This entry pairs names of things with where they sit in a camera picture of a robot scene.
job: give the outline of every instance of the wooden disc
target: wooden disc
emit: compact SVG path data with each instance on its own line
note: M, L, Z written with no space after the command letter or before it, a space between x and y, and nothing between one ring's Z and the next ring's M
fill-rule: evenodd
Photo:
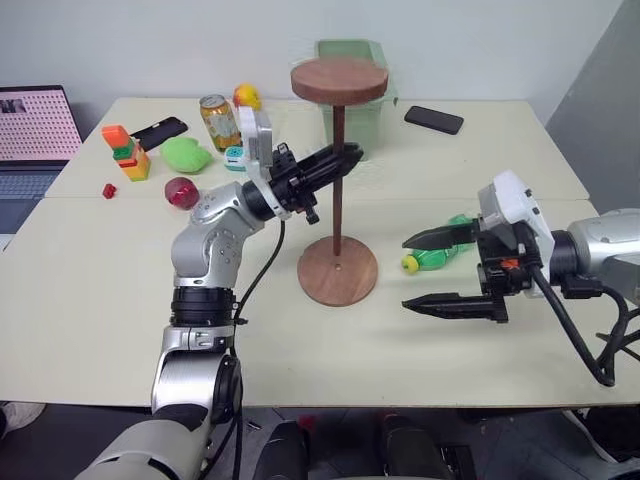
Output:
M309 245L298 260L298 281L307 295L329 307L359 302L378 279L373 252L355 238L342 237L342 252L333 255L333 237Z
M305 100L325 105L357 105L387 91L389 73L363 58L325 57L291 71L291 88Z

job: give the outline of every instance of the green toy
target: green toy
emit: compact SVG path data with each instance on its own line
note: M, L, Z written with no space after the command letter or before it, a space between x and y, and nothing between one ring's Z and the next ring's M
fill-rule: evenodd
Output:
M471 223L472 219L464 214L456 215L447 222L449 225L461 225ZM414 250L402 259L402 268L409 274L419 270L438 270L455 257L458 253L466 252L471 248L470 243L454 245L451 248L441 250Z
M196 173L213 161L211 154L195 138L172 137L160 147L165 162L180 173Z

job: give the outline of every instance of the laptop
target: laptop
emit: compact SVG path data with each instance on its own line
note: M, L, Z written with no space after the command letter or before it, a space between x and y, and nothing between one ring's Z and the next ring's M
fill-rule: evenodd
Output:
M18 231L81 144L60 85L0 87L0 235Z

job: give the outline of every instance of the green plastic bottle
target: green plastic bottle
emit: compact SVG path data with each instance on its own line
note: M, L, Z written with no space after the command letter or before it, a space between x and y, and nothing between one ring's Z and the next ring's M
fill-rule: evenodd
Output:
M452 217L447 222L448 225L462 225L471 223L473 220L463 213ZM470 243L454 245L451 248L440 250L413 250L402 259L402 268L412 275L420 270L438 270L455 257L458 253L466 252L471 248Z

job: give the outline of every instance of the round wooden base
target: round wooden base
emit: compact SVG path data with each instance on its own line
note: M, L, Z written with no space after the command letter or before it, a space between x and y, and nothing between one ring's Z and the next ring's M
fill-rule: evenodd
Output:
M307 295L329 307L359 302L378 279L378 262L355 238L342 237L340 256L333 255L333 237L309 245L298 260L298 280Z

